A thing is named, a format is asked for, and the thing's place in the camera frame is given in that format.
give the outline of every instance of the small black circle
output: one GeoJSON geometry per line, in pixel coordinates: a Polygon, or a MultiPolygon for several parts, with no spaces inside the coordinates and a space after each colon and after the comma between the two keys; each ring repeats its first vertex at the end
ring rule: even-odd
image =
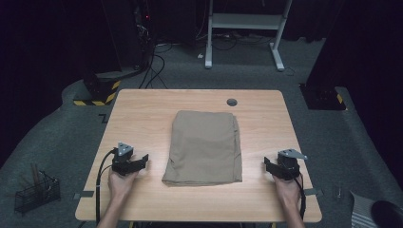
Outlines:
{"type": "Polygon", "coordinates": [[[238,102],[237,102],[237,100],[235,100],[233,98],[230,98],[230,99],[227,100],[227,104],[230,105],[230,106],[235,106],[235,105],[238,104],[238,102]]]}

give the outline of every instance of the khaki fabric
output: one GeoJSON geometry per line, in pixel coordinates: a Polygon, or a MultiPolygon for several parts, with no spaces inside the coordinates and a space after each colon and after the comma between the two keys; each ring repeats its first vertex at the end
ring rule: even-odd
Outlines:
{"type": "Polygon", "coordinates": [[[237,119],[225,112],[179,111],[163,181],[182,185],[242,181],[237,119]]]}

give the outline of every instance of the gray carpet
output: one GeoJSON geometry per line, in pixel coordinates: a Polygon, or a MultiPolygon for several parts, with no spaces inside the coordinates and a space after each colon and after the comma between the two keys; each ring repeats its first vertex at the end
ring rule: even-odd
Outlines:
{"type": "MultiPolygon", "coordinates": [[[[279,51],[287,67],[278,72],[267,48],[237,44],[230,50],[213,50],[213,68],[204,68],[204,47],[170,45],[157,47],[165,60],[160,78],[149,87],[164,88],[231,88],[277,89],[284,96],[314,187],[323,196],[317,198],[323,219],[308,227],[351,227],[354,191],[372,200],[390,200],[403,206],[403,195],[386,164],[355,112],[346,88],[338,87],[348,110],[309,110],[298,85],[305,83],[324,41],[307,44],[303,39],[281,41],[279,51]],[[335,182],[342,182],[344,198],[332,196],[335,182]]],[[[215,42],[218,48],[229,48],[229,42],[215,42]]],[[[153,68],[162,66],[154,59],[153,68]]],[[[144,74],[123,79],[119,89],[138,88],[144,74]]],[[[106,124],[100,114],[110,114],[108,106],[75,106],[72,103],[81,82],[68,86],[61,96],[63,105],[34,126],[18,144],[0,170],[0,219],[2,227],[78,227],[75,218],[78,200],[73,199],[85,185],[106,124]],[[14,194],[24,188],[21,177],[30,180],[30,164],[61,181],[60,201],[54,201],[24,216],[14,213],[14,194]]],[[[83,227],[94,227],[88,222],[83,227]]],[[[121,222],[120,227],[127,227],[121,222]]]]}

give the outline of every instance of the white metal stand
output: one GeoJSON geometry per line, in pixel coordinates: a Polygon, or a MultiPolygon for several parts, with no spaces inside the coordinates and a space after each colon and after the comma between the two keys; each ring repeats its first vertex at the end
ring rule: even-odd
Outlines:
{"type": "Polygon", "coordinates": [[[284,70],[284,64],[278,53],[278,45],[287,22],[288,12],[290,11],[293,0],[287,0],[282,15],[262,15],[262,14],[235,14],[235,13],[213,13],[213,0],[210,0],[210,9],[208,16],[208,34],[207,46],[205,51],[205,67],[213,66],[212,49],[212,30],[213,28],[222,29],[268,29],[277,30],[275,43],[270,43],[270,50],[276,62],[279,71],[284,70]]]}

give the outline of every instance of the wire basket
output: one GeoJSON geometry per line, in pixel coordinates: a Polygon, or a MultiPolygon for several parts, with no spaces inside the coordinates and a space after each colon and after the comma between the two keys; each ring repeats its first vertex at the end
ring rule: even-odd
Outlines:
{"type": "Polygon", "coordinates": [[[15,193],[14,212],[22,216],[39,206],[60,200],[60,181],[41,172],[44,177],[38,184],[15,193]]]}

